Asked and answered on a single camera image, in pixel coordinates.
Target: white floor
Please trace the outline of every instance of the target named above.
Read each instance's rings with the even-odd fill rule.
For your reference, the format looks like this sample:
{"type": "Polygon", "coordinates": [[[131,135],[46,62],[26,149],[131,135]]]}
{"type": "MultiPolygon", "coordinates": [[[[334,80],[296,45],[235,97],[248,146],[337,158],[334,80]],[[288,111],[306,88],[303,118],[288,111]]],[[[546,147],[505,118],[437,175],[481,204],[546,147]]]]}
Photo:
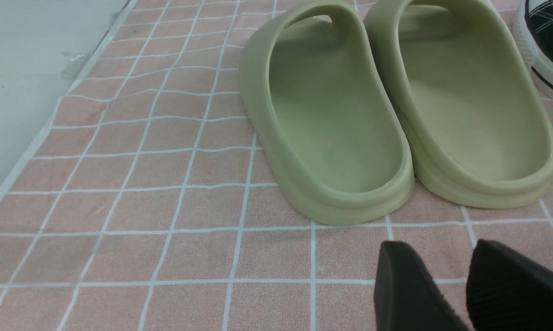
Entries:
{"type": "Polygon", "coordinates": [[[72,80],[61,52],[92,53],[127,0],[0,0],[0,185],[72,80]]]}

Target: slide sandal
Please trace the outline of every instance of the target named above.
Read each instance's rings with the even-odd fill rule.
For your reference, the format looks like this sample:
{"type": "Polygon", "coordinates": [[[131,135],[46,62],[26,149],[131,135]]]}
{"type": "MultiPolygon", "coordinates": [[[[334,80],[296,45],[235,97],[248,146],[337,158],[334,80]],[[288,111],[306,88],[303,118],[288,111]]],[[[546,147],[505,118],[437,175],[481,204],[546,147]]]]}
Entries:
{"type": "Polygon", "coordinates": [[[494,9],[480,0],[380,0],[364,23],[424,186],[493,209],[548,192],[552,125],[494,9]]]}
{"type": "Polygon", "coordinates": [[[468,330],[407,243],[381,244],[374,301],[378,331],[468,330]]]}
{"type": "Polygon", "coordinates": [[[553,331],[553,272],[497,241],[479,240],[467,310],[476,331],[553,331]]]}
{"type": "Polygon", "coordinates": [[[269,21],[246,44],[239,79],[272,172],[297,211],[341,226],[409,199],[409,145],[351,6],[319,0],[269,21]]]}

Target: black sneaker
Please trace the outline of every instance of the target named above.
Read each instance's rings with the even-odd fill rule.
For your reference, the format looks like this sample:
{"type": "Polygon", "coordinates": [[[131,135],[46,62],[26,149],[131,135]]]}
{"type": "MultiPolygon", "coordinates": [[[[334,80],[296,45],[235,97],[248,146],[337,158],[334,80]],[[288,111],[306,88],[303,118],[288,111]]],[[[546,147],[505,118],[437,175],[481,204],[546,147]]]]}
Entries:
{"type": "Polygon", "coordinates": [[[524,0],[513,33],[533,81],[553,100],[553,0],[524,0]]]}

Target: sage green slide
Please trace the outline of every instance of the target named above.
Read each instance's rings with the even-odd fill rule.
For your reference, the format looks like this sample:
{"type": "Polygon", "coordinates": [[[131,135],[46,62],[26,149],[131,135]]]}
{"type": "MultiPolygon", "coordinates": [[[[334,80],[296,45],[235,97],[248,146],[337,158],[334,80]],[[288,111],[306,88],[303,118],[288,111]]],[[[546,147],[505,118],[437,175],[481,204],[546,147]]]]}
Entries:
{"type": "Polygon", "coordinates": [[[553,128],[494,9],[481,0],[380,0],[364,23],[424,186],[492,209],[548,192],[553,128]]]}
{"type": "Polygon", "coordinates": [[[342,226],[409,199],[409,145],[352,7],[319,0],[269,21],[246,44],[239,79],[272,172],[297,211],[342,226]],[[324,15],[331,22],[316,17],[324,15]]]}

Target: pink mat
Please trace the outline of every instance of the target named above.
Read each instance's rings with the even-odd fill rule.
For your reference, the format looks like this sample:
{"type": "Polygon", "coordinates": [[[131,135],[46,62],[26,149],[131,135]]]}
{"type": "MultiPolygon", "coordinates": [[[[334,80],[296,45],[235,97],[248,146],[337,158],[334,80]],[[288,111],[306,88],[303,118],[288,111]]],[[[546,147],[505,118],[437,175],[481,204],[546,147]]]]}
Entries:
{"type": "MultiPolygon", "coordinates": [[[[200,1],[137,2],[62,98],[0,205],[0,331],[372,331],[387,239],[415,247],[465,319],[476,239],[553,270],[553,189],[478,210],[418,184],[401,209],[350,228],[294,212],[236,76],[255,29],[300,0],[200,1]]],[[[361,15],[372,2],[351,0],[361,15]]],[[[519,0],[494,3],[511,23],[519,0]]]]}

